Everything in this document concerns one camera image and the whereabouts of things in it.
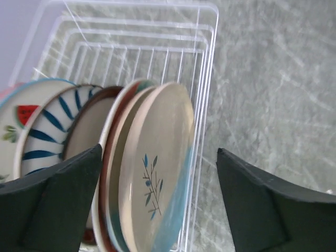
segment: blue striped plate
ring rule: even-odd
[[[61,153],[76,115],[83,105],[102,88],[93,85],[71,87],[39,108],[21,134],[14,164],[24,176],[61,162]]]

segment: dish rack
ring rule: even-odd
[[[44,1],[9,82],[58,77],[106,87],[146,77],[186,86],[195,138],[183,225],[171,251],[193,248],[217,24],[209,3]]]

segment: stacked plates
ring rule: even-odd
[[[99,143],[103,168],[83,244],[169,251],[184,214],[194,115],[186,89],[138,79],[125,88],[42,79],[0,105],[0,179],[16,179]]]

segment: watermelon design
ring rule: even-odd
[[[19,105],[15,107],[17,124],[23,129],[38,105]]]
[[[24,128],[31,114],[38,108],[38,105],[19,105],[15,107],[15,118],[20,128]],[[14,126],[6,125],[5,134],[2,135],[2,140],[15,143],[18,138],[17,130]]]

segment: cream plate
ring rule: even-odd
[[[113,244],[118,244],[120,251],[128,251],[127,245],[122,235],[119,207],[118,207],[118,191],[119,191],[119,175],[121,159],[124,152],[124,147],[128,132],[131,128],[134,116],[146,97],[155,89],[149,87],[139,92],[128,103],[127,107],[122,112],[118,122],[113,127],[107,139],[108,145],[112,142],[111,148],[105,149],[103,156],[103,167],[107,170],[106,179],[106,210],[105,217],[110,239]]]
[[[194,115],[187,90],[168,83],[140,106],[121,162],[119,213],[132,252],[167,252],[186,201]]]
[[[107,145],[106,141],[110,132],[111,127],[115,124],[118,117],[120,116],[123,109],[126,107],[128,102],[141,90],[148,86],[152,86],[153,83],[145,80],[145,79],[138,79],[135,80],[130,85],[126,86],[118,95],[118,97],[115,99],[112,108],[109,111],[109,114],[107,116],[105,125],[103,127],[103,130],[101,132],[101,136],[99,139],[99,144],[102,147],[102,151],[104,154],[104,151],[106,148],[110,148],[110,146]],[[100,179],[97,184],[96,191],[93,196],[92,206],[91,206],[91,212],[92,212],[92,224],[93,224],[93,231],[94,236],[96,238],[96,242],[98,244],[98,247],[100,249],[100,252],[109,252],[111,251],[110,248],[110,239],[108,236],[105,236],[107,234],[106,229],[106,220],[105,220],[105,183],[106,183],[106,171],[103,169],[100,173]]]
[[[40,106],[20,136],[14,159],[15,179],[61,162],[64,140],[81,107],[101,87],[68,88]]]
[[[64,143],[62,160],[67,160],[99,142],[107,115],[122,87],[108,87],[97,92],[76,116]],[[92,228],[89,214],[87,228]]]
[[[13,165],[17,141],[32,113],[56,93],[74,85],[62,79],[40,79],[20,86],[2,101],[0,104],[0,150],[2,150],[0,183],[14,179]]]

